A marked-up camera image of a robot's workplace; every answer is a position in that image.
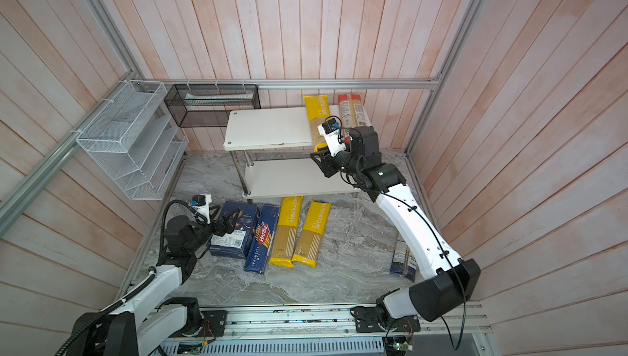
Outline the red spaghetti package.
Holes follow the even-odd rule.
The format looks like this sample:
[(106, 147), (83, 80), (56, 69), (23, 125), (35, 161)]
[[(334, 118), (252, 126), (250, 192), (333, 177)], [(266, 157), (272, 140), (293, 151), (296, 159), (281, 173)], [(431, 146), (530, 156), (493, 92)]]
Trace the red spaghetti package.
[(370, 127), (362, 98), (359, 94), (340, 94), (338, 96), (340, 117), (346, 128)]

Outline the brown blue spaghetti package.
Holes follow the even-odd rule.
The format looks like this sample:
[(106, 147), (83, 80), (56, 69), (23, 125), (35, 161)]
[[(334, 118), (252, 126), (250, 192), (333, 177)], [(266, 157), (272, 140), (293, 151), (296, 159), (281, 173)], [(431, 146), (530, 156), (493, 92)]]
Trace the brown blue spaghetti package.
[(391, 274), (402, 275), (411, 282), (415, 282), (417, 264), (409, 246), (407, 246), (402, 235), (396, 237), (392, 261), (389, 267)]

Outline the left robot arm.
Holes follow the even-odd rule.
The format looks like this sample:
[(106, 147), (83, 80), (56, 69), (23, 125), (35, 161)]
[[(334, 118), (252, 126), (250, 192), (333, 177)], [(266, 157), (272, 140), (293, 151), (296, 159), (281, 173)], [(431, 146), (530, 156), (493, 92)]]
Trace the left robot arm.
[(149, 355), (174, 333), (195, 336), (204, 316), (194, 297), (170, 297), (189, 279), (214, 236), (236, 230), (239, 209), (222, 212), (208, 195), (192, 202), (172, 200), (170, 206), (186, 209), (185, 215), (163, 216), (158, 261), (147, 277), (111, 305), (82, 315), (59, 355)]

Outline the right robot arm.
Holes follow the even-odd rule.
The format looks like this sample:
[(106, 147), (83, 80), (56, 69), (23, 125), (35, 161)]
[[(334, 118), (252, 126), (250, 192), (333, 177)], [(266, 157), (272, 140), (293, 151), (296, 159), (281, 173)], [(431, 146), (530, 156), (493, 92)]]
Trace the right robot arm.
[(414, 316), (433, 322), (457, 307), (465, 308), (481, 274), (479, 265), (463, 259), (428, 220), (403, 174), (383, 161), (374, 128), (345, 128), (327, 119), (315, 135), (325, 143), (312, 153), (312, 160), (325, 177), (340, 176), (369, 195), (410, 248), (422, 279), (383, 295), (373, 307), (354, 308), (358, 331), (391, 331)]

